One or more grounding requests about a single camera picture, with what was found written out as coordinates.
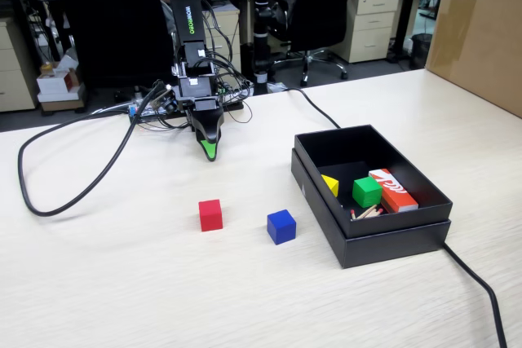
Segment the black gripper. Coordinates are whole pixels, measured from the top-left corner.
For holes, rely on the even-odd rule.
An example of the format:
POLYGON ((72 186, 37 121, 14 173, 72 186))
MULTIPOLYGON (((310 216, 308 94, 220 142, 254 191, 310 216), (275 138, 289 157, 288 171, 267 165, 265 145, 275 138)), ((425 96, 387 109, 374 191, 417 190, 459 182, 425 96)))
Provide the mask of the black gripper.
POLYGON ((175 87, 175 101, 180 111, 191 111, 191 124, 206 158, 217 157, 224 111, 215 77, 181 77, 175 87))

